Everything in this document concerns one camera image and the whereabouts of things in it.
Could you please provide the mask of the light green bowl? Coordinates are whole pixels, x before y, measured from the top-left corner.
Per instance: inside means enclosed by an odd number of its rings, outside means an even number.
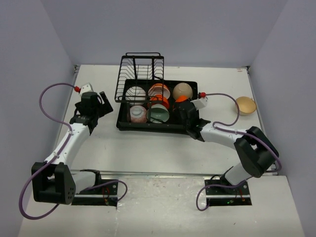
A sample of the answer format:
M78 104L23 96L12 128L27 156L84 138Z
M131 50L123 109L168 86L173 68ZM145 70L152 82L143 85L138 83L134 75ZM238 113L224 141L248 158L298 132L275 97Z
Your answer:
M169 120L170 114L164 105L155 104L148 109L146 118L153 123L165 123Z

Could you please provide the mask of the orange white bowl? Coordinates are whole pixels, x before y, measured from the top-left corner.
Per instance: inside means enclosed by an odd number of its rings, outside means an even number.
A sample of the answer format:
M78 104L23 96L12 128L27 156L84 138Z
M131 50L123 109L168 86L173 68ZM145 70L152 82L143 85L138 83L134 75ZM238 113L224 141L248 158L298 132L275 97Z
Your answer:
M161 94L162 96L164 96L166 99L169 99L170 97L170 90L169 88L162 84L162 83L156 83L153 86L150 87L149 91L148 91L148 95L150 97L156 96L158 94Z

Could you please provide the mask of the tan bowl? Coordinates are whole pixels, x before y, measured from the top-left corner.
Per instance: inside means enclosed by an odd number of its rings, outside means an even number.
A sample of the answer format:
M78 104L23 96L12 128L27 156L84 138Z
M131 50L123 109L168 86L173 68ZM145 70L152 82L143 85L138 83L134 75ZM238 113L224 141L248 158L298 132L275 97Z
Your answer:
M239 112L240 116L248 116L253 114L257 110L255 101L246 96L242 96L236 99L239 109L236 105L233 106L234 111Z

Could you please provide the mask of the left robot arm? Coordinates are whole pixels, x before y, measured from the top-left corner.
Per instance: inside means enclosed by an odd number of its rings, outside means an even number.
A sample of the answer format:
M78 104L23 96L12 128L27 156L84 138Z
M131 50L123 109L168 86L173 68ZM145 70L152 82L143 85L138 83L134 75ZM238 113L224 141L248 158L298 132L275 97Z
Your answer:
M37 202L70 204L75 194L88 190L97 194L102 190L100 172L82 169L72 174L70 166L81 146L98 124L98 119L113 111L104 92L85 92L75 104L67 133L54 152L31 169L33 196Z

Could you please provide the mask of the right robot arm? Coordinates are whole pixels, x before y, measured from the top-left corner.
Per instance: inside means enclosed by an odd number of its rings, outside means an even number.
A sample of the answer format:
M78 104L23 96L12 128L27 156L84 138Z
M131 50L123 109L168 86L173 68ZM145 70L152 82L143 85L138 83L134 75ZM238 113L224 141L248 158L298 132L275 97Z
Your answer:
M215 126L201 119L189 100L176 102L174 111L193 139L220 144L237 152L239 163L221 175L218 183L210 184L211 187L220 187L224 193L231 194L246 180L260 178L273 163L277 162L281 168L278 151L258 127L238 130Z

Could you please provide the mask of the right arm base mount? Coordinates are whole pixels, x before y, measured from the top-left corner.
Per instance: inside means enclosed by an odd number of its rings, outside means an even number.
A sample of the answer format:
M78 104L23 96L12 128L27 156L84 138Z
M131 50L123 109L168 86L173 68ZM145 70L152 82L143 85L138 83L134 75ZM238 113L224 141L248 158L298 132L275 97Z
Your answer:
M209 187L205 190L207 206L252 205L248 183L237 188Z

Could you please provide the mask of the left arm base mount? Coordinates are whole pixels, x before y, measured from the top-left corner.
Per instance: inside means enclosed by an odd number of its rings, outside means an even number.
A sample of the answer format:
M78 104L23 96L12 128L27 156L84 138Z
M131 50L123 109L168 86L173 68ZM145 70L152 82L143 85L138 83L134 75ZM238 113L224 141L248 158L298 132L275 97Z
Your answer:
M113 206L118 204L118 183L109 184L93 190L75 194L71 205L75 206Z

